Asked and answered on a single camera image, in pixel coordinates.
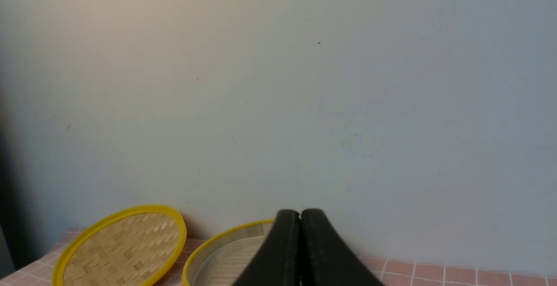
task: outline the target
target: woven bamboo surface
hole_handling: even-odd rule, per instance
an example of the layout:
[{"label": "woven bamboo surface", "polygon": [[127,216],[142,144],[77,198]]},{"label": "woven bamboo surface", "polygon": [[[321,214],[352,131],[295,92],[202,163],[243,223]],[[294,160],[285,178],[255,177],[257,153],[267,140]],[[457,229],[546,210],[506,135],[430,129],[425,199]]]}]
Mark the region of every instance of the woven bamboo surface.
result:
[{"label": "woven bamboo surface", "polygon": [[179,228],[161,213],[125,217],[86,240],[64,268],[64,286],[139,286],[177,246]]},{"label": "woven bamboo surface", "polygon": [[199,247],[186,262],[185,286],[230,286],[263,244],[272,220],[225,231]]}]

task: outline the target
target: black clamp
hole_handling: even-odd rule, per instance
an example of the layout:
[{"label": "black clamp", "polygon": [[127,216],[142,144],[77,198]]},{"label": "black clamp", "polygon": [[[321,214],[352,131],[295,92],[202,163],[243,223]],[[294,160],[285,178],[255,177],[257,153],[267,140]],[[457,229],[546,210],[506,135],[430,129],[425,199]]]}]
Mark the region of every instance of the black clamp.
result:
[{"label": "black clamp", "polygon": [[383,286],[320,209],[280,210],[233,286]]}]

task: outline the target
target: yellow rim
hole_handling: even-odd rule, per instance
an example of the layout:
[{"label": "yellow rim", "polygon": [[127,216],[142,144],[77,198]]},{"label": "yellow rim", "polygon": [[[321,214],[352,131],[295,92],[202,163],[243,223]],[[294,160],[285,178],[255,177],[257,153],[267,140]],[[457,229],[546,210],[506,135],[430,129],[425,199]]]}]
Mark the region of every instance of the yellow rim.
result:
[{"label": "yellow rim", "polygon": [[203,249],[205,249],[205,247],[212,244],[215,240],[217,240],[217,239],[219,239],[223,236],[226,236],[226,235],[230,234],[231,232],[235,232],[237,230],[241,230],[241,229],[244,229],[246,227],[251,227],[251,226],[255,226],[255,225],[259,225],[259,224],[273,223],[274,221],[275,221],[275,219],[268,219],[268,220],[255,221],[255,222],[251,222],[251,223],[248,223],[248,224],[236,226],[236,227],[231,228],[227,231],[223,231],[220,234],[218,234],[217,236],[215,236],[215,237],[207,240],[206,242],[204,242],[201,246],[199,246],[199,248],[195,249],[195,251],[189,256],[188,260],[185,262],[184,269],[181,272],[181,283],[182,283],[182,285],[183,286],[191,286],[188,282],[188,279],[186,278],[186,276],[187,276],[186,272],[188,271],[189,264],[197,256],[197,254],[199,254]]},{"label": "yellow rim", "polygon": [[160,270],[155,272],[155,274],[153,274],[139,286],[151,286],[155,284],[157,280],[160,280],[161,277],[163,277],[163,275],[168,272],[168,270],[180,256],[180,253],[184,248],[187,230],[185,228],[183,217],[181,216],[180,212],[176,211],[175,209],[161,205],[145,205],[124,209],[123,211],[114,213],[109,217],[105,217],[103,220],[98,221],[93,226],[89,227],[83,233],[81,233],[76,239],[74,239],[73,242],[71,242],[71,244],[66,247],[64,252],[62,252],[60,258],[58,259],[58,262],[56,262],[56,266],[54,267],[54,271],[52,272],[52,286],[64,286],[64,269],[66,268],[67,263],[70,261],[71,257],[74,255],[77,249],[87,239],[91,238],[92,235],[94,235],[104,227],[109,226],[110,224],[113,224],[114,222],[119,221],[124,217],[142,213],[161,213],[169,216],[176,222],[176,225],[178,226],[178,229],[180,231],[176,248],[172,252],[171,256],[168,258],[167,262],[161,267]]}]

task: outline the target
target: tile grout line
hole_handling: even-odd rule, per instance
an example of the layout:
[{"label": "tile grout line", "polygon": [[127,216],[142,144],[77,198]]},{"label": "tile grout line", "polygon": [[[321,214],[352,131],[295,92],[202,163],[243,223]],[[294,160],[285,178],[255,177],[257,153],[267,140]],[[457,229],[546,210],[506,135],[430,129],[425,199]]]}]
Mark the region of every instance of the tile grout line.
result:
[{"label": "tile grout line", "polygon": [[412,277],[410,278],[410,286],[414,282],[414,272],[416,271],[416,262],[414,262],[414,268],[412,268]]},{"label": "tile grout line", "polygon": [[5,282],[5,283],[6,283],[7,285],[11,285],[12,283],[17,282],[18,280],[22,279],[22,278],[26,275],[24,272],[21,272],[21,274],[23,274],[23,276],[20,276],[19,278],[16,278],[16,279],[15,279],[14,281],[12,281],[10,284],[8,284],[8,283],[6,283],[6,282]]},{"label": "tile grout line", "polygon": [[[385,272],[391,275],[396,275],[396,276],[406,276],[406,277],[412,277],[406,274],[401,274],[401,273],[392,273],[392,272]],[[421,280],[429,280],[430,282],[444,282],[442,280],[436,280],[436,279],[429,279],[429,278],[423,278],[423,277],[414,277],[415,279],[421,279]],[[454,284],[460,284],[460,285],[468,285],[468,286],[475,286],[474,284],[468,284],[468,283],[462,283],[462,282],[452,282]]]},{"label": "tile grout line", "polygon": [[46,263],[44,263],[44,262],[41,262],[41,261],[40,261],[41,259],[42,259],[42,258],[40,258],[39,260],[36,261],[36,262],[38,262],[39,264],[41,264],[41,266],[39,266],[38,268],[36,268],[36,269],[34,269],[34,270],[31,270],[31,271],[29,271],[29,272],[23,272],[23,271],[21,271],[21,270],[17,270],[16,272],[21,272],[23,275],[20,276],[19,278],[17,278],[16,280],[12,281],[12,283],[10,283],[10,284],[6,283],[6,284],[9,285],[9,286],[12,286],[13,283],[17,282],[18,280],[21,280],[22,278],[24,278],[24,277],[26,277],[26,276],[29,276],[29,277],[31,277],[31,278],[36,279],[36,280],[35,280],[32,284],[30,284],[29,286],[33,286],[34,284],[38,283],[38,282],[41,281],[41,280],[44,280],[44,281],[46,281],[46,282],[52,282],[52,280],[47,280],[46,278],[40,278],[40,277],[37,277],[37,276],[32,275],[32,273],[35,272],[36,270],[38,270],[39,268],[42,268],[43,266],[50,266],[50,265],[48,265],[48,264],[46,264]]},{"label": "tile grout line", "polygon": [[386,263],[388,262],[387,259],[385,259],[385,264],[383,265],[383,270],[381,271],[381,277],[379,278],[379,280],[383,280],[383,275],[385,274],[385,269],[386,269]]}]

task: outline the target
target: woven bamboo tray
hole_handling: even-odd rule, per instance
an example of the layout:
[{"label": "woven bamboo tray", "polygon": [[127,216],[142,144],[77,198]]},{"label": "woven bamboo tray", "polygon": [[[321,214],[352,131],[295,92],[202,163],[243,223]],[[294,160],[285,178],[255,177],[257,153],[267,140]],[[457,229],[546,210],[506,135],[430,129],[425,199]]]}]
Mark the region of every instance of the woven bamboo tray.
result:
[{"label": "woven bamboo tray", "polygon": [[243,272],[269,233],[273,220],[227,230],[189,256],[181,275],[184,286],[229,286]]},{"label": "woven bamboo tray", "polygon": [[139,206],[85,230],[60,256],[53,286],[151,286],[184,248],[181,214],[167,206]]}]

